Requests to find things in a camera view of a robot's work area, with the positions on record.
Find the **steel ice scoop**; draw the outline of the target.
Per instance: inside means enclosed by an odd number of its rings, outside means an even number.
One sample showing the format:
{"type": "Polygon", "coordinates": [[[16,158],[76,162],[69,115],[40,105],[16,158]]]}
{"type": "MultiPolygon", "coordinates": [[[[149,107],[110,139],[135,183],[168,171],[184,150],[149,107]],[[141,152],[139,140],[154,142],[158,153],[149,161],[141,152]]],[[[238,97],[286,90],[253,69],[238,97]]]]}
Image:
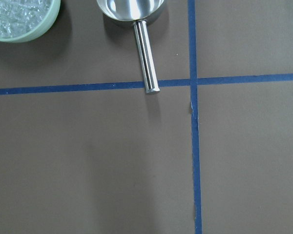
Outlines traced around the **steel ice scoop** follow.
{"type": "Polygon", "coordinates": [[[112,22],[132,27],[140,58],[146,94],[160,92],[147,26],[156,21],[166,6],[165,0],[98,0],[102,13],[112,22]]]}

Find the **green bowl of ice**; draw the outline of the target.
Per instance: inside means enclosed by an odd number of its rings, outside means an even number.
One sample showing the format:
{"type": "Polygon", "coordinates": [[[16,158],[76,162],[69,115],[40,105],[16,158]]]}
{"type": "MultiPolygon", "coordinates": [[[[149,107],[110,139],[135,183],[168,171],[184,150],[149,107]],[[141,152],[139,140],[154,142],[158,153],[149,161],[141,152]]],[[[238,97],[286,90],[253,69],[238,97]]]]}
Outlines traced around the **green bowl of ice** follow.
{"type": "Polygon", "coordinates": [[[0,0],[0,42],[28,42],[55,23],[60,0],[0,0]]]}

